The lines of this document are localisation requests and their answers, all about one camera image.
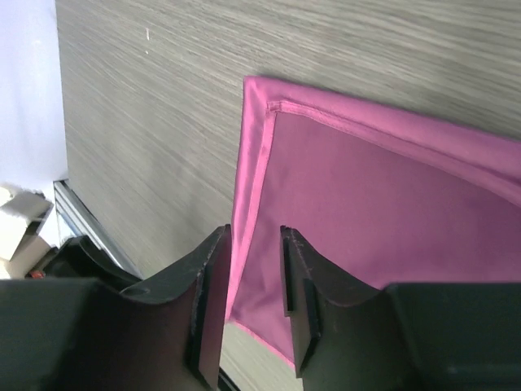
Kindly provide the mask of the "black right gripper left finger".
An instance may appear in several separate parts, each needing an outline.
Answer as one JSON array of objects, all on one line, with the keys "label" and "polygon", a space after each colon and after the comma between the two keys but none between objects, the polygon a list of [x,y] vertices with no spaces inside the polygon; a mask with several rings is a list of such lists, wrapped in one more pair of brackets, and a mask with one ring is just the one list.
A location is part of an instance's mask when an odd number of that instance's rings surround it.
[{"label": "black right gripper left finger", "polygon": [[4,390],[215,390],[231,233],[123,291],[96,279],[1,283]]}]

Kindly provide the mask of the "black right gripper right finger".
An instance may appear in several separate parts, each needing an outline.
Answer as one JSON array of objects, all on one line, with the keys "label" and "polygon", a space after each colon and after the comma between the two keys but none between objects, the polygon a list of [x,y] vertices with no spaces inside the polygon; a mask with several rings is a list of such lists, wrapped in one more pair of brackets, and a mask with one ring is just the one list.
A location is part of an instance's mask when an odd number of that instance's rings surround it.
[{"label": "black right gripper right finger", "polygon": [[382,290],[282,226],[284,313],[307,390],[517,390],[518,283],[394,283]]}]

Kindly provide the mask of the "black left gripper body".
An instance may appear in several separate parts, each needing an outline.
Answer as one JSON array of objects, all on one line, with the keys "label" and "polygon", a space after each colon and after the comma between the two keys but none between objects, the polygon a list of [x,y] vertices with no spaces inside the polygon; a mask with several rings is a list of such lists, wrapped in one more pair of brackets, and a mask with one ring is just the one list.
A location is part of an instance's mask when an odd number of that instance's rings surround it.
[{"label": "black left gripper body", "polygon": [[26,274],[27,279],[45,277],[99,279],[118,292],[141,281],[121,269],[86,235],[69,238],[60,248],[51,248]]}]

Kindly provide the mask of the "magenta satin napkin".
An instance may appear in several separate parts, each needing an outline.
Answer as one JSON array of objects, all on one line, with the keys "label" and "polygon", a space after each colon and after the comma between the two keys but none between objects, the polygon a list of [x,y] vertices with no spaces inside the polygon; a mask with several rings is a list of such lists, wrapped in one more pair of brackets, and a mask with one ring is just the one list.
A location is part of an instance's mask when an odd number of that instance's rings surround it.
[{"label": "magenta satin napkin", "polygon": [[226,317],[293,362],[280,229],[375,288],[520,278],[520,144],[273,78],[243,82]]}]

